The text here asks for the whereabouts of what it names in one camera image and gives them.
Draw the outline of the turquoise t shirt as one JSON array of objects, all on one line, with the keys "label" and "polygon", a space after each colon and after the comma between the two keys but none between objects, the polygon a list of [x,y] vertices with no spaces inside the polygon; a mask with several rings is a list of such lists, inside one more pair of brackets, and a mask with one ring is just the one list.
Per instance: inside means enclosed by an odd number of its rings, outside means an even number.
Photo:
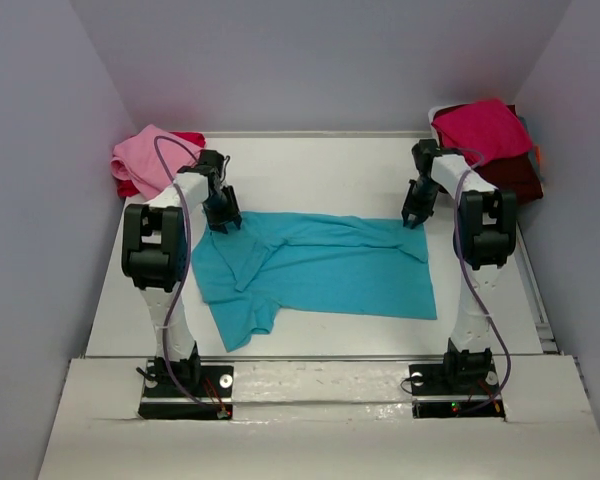
[{"label": "turquoise t shirt", "polygon": [[434,320],[422,227],[396,219],[246,212],[206,230],[191,265],[227,351],[272,332],[281,309]]}]

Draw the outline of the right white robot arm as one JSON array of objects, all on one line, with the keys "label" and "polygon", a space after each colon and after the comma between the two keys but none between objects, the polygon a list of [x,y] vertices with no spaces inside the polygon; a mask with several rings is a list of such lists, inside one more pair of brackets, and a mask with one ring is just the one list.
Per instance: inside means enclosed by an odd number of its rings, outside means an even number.
[{"label": "right white robot arm", "polygon": [[434,214],[437,195],[444,190],[454,201],[454,253],[461,269],[458,313],[439,363],[410,367],[408,381],[417,397],[464,396],[488,379],[500,393],[491,340],[505,354],[505,374],[511,371],[510,352],[482,295],[493,289],[500,270],[516,247],[517,200],[467,163],[459,149],[442,148],[424,139],[412,148],[418,178],[410,182],[402,207],[403,225],[413,229]]}]

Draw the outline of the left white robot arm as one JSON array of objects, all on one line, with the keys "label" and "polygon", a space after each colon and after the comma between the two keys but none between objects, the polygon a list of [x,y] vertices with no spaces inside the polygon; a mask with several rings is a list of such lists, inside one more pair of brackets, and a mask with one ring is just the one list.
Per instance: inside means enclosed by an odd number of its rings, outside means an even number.
[{"label": "left white robot arm", "polygon": [[191,268],[191,213],[200,207],[213,232],[241,227],[234,189],[225,180],[228,161],[215,150],[202,150],[196,164],[180,168],[162,193],[128,205],[123,214],[122,272],[146,302],[156,336],[153,370],[146,378],[189,394],[202,376],[181,299]]}]

